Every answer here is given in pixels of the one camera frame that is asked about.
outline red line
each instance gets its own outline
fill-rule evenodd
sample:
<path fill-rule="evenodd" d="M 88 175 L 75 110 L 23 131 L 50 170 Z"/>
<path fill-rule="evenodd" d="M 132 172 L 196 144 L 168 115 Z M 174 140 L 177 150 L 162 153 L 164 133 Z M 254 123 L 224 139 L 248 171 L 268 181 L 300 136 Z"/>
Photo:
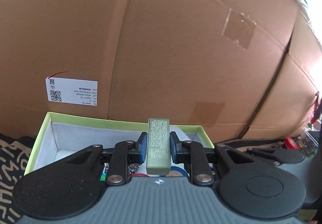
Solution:
<path fill-rule="evenodd" d="M 48 79 L 51 78 L 51 77 L 54 77 L 57 74 L 64 73 L 64 72 L 68 72 L 68 71 L 61 71 L 61 72 L 55 73 L 55 74 L 51 75 L 50 77 L 48 77 Z"/>

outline ribbed gray surface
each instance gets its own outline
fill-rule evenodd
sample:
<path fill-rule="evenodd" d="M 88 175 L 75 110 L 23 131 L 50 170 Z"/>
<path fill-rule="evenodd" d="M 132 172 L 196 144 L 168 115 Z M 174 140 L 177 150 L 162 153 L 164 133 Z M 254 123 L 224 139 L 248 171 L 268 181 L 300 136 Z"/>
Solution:
<path fill-rule="evenodd" d="M 228 210 L 209 188 L 196 187 L 186 177 L 133 177 L 125 186 L 106 190 L 102 199 L 81 215 L 55 221 L 23 216 L 19 224 L 300 224 L 251 220 Z"/>

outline qr code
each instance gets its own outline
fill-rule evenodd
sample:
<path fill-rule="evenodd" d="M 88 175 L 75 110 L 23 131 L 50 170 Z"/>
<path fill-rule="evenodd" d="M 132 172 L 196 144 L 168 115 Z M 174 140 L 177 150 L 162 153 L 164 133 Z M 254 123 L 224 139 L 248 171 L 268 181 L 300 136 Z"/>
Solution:
<path fill-rule="evenodd" d="M 62 93 L 60 91 L 50 90 L 50 97 L 51 97 L 52 101 L 62 102 Z"/>

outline metal screw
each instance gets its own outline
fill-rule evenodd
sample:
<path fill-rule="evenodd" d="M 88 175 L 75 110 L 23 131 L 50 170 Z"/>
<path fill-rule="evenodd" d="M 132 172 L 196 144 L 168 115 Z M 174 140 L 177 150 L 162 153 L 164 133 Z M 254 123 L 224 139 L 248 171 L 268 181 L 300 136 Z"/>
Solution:
<path fill-rule="evenodd" d="M 112 183 L 119 183 L 123 180 L 123 177 L 117 174 L 108 176 L 107 180 Z"/>
<path fill-rule="evenodd" d="M 209 182 L 211 177 L 208 174 L 199 174 L 196 176 L 196 180 L 199 182 Z"/>

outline green box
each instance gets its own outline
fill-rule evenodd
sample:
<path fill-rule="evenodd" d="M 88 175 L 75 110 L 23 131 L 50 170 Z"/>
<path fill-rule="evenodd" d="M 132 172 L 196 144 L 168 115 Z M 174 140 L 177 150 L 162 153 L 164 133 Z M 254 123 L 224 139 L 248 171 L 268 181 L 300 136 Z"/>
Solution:
<path fill-rule="evenodd" d="M 170 125 L 183 138 L 213 148 L 202 126 Z M 41 125 L 25 170 L 28 174 L 92 144 L 113 148 L 124 140 L 137 141 L 141 132 L 148 131 L 148 123 L 113 121 L 48 112 Z"/>

